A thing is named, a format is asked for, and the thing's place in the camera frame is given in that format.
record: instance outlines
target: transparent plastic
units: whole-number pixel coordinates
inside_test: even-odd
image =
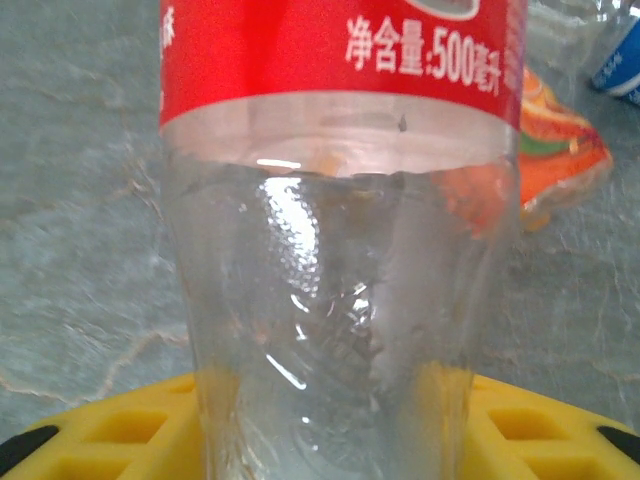
[[[529,0],[527,54],[568,75],[582,72],[593,44],[628,0]]]
[[[334,92],[207,106],[163,136],[210,478],[453,479],[517,132]]]

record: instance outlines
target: clear plastic bottle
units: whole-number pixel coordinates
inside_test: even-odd
[[[517,211],[525,9],[162,3],[211,478],[454,478]]]

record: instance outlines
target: bottle label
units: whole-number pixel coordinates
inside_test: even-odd
[[[518,127],[526,0],[161,0],[160,125],[254,95],[448,100]]]
[[[594,87],[640,105],[640,18],[593,76]]]

